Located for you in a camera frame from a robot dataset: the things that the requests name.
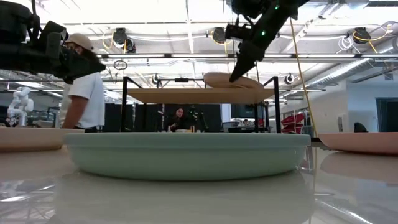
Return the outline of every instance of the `light green bowl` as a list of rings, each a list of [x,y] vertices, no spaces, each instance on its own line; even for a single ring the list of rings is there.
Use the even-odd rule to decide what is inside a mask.
[[[85,133],[64,137],[83,171],[143,180],[229,180],[280,174],[310,136],[248,133]]]

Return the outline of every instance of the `white robot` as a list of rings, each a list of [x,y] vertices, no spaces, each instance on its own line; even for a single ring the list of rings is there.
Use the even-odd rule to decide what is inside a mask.
[[[16,123],[16,116],[19,118],[18,126],[26,126],[27,112],[33,111],[33,100],[29,99],[28,94],[30,93],[30,88],[28,87],[18,87],[17,91],[14,92],[10,106],[7,110],[7,115],[10,118],[10,125]]]

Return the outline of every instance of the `white t-shirt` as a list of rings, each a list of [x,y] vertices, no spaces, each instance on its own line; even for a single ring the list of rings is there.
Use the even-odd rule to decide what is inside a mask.
[[[77,124],[79,128],[105,125],[104,85],[99,73],[77,78],[72,85],[64,85],[59,117],[60,125],[63,125],[69,105],[72,102],[70,96],[80,96],[88,99],[83,116]]]

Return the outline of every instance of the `wooden shelf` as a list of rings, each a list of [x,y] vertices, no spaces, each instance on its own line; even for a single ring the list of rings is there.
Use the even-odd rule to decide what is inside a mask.
[[[142,103],[197,104],[241,103],[254,104],[273,96],[273,89],[204,88],[204,89],[129,89],[128,95]]]

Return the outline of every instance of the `cap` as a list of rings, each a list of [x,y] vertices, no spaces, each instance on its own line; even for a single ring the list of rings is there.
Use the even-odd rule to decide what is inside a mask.
[[[65,43],[70,43],[70,42],[73,42],[79,46],[82,46],[86,50],[92,51],[94,49],[93,44],[91,43],[91,40],[83,34],[70,34],[68,37],[68,40],[65,41]]]

